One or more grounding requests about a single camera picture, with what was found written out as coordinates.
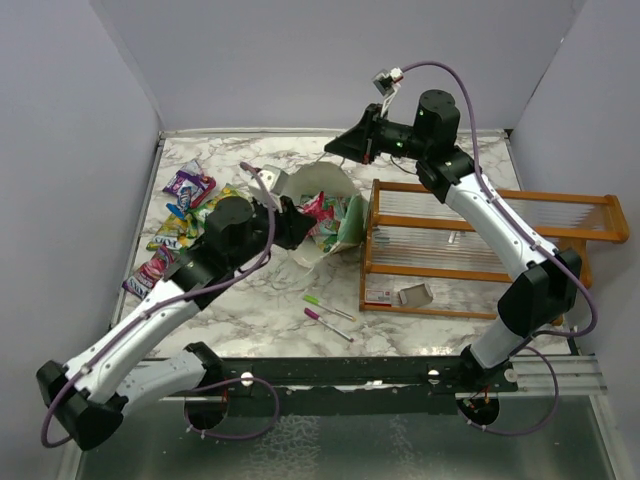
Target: marble countertop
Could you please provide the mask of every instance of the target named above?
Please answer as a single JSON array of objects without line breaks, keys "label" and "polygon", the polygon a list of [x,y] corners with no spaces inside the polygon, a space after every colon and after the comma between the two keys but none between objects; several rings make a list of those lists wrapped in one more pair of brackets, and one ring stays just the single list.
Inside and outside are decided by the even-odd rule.
[{"label": "marble countertop", "polygon": [[[144,227],[139,239],[134,266],[151,258],[145,249],[169,211],[170,196],[162,188],[178,168],[197,158],[218,189],[227,182],[245,187],[248,176],[238,167],[241,161],[256,167],[272,164],[288,173],[300,165],[318,160],[327,137],[264,136],[258,138],[169,138],[154,179]],[[460,146],[471,151],[470,139],[462,136]],[[481,164],[494,185],[519,189],[502,132],[485,133],[480,138]],[[336,164],[342,158],[322,158]],[[410,160],[399,160],[412,169]],[[346,161],[343,170],[368,198],[374,179],[417,183],[380,158],[364,166]],[[428,317],[386,312],[359,312],[359,249],[326,258],[313,270],[297,265],[287,252],[275,247],[269,264],[225,292],[196,317],[178,327],[151,352],[150,357],[168,357],[191,342],[202,341],[220,356],[366,356],[366,355],[449,355],[481,335],[490,322],[466,318]],[[337,316],[325,318],[354,337],[348,343],[303,313],[307,305],[302,297],[310,293],[333,307],[354,314],[352,323]],[[126,294],[120,318],[139,303]],[[569,353],[563,339],[541,337],[534,342],[544,353]]]}]

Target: white label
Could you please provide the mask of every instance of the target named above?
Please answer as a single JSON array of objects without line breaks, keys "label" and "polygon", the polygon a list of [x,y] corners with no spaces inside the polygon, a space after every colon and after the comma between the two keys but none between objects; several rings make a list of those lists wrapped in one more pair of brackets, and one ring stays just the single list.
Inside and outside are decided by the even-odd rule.
[{"label": "white label", "polygon": [[367,291],[365,292],[365,302],[391,305],[391,291],[367,289]]}]

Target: orange wooden frame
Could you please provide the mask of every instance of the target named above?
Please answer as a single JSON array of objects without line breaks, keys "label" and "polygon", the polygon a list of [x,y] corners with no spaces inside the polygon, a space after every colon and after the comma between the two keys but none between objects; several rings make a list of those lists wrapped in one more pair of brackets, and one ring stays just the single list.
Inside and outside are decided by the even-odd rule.
[{"label": "orange wooden frame", "polygon": [[[373,228],[377,226],[393,226],[405,228],[424,228],[434,230],[449,230],[460,232],[473,232],[473,227],[464,220],[446,220],[438,218],[415,218],[400,215],[385,215],[380,213],[380,191],[408,192],[408,193],[425,193],[431,194],[419,184],[410,183],[394,183],[373,181],[371,192],[371,202],[369,204],[368,224],[366,240],[362,251],[360,266],[360,310],[376,310],[388,312],[402,313],[418,313],[424,315],[453,316],[467,318],[493,319],[495,313],[479,313],[479,312],[457,312],[449,310],[432,310],[422,308],[403,308],[392,306],[371,305],[365,302],[366,277],[367,274],[386,274],[386,275],[406,275],[417,277],[432,278],[451,278],[459,280],[473,280],[486,282],[503,282],[510,283],[511,279],[506,273],[496,272],[478,272],[469,270],[444,269],[444,268],[423,268],[423,267],[407,267],[400,265],[382,265],[375,264],[372,257],[372,238]],[[532,200],[532,201],[548,201],[562,203],[580,203],[592,204],[602,209],[604,212],[605,230],[590,230],[591,223],[594,221],[590,215],[587,215],[581,222],[584,228],[561,228],[538,226],[535,230],[545,237],[557,238],[558,247],[561,249],[573,248],[582,258],[583,265],[580,279],[587,288],[593,284],[593,275],[591,265],[587,255],[587,241],[607,241],[612,243],[624,243],[629,238],[629,226],[625,219],[624,213],[620,206],[620,202],[615,195],[594,196],[594,195],[572,195],[564,193],[545,193],[545,192],[521,192],[514,190],[498,190],[498,193],[504,199]]]}]

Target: pink marker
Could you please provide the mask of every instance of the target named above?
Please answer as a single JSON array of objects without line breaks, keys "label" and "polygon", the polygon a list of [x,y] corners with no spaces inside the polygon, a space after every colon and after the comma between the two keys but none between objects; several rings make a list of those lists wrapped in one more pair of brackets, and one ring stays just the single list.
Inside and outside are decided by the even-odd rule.
[{"label": "pink marker", "polygon": [[325,327],[327,327],[329,330],[333,330],[334,332],[336,332],[338,335],[340,335],[342,338],[344,338],[345,340],[350,341],[351,343],[353,343],[353,338],[351,338],[349,335],[347,335],[346,333],[344,333],[341,330],[338,330],[336,327],[334,327],[333,325],[328,324],[327,322],[325,322],[320,315],[318,315],[316,312],[314,312],[313,310],[311,310],[310,308],[305,308],[304,309],[304,313],[306,313],[307,317],[309,318],[313,318],[314,320],[318,320],[321,324],[323,324]]}]

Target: green marker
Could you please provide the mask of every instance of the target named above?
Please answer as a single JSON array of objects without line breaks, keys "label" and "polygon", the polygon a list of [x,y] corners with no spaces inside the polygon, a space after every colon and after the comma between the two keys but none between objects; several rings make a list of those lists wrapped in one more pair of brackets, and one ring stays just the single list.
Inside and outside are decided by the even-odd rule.
[{"label": "green marker", "polygon": [[356,321],[356,318],[354,316],[349,315],[348,313],[345,313],[342,310],[338,310],[337,308],[325,307],[324,305],[321,305],[320,300],[318,300],[316,297],[312,297],[311,295],[305,295],[303,298],[305,302],[309,302],[310,304],[315,305],[316,307],[320,307],[321,309],[326,310],[327,312],[331,312],[335,315],[339,315],[348,320],[351,320],[352,322]]}]

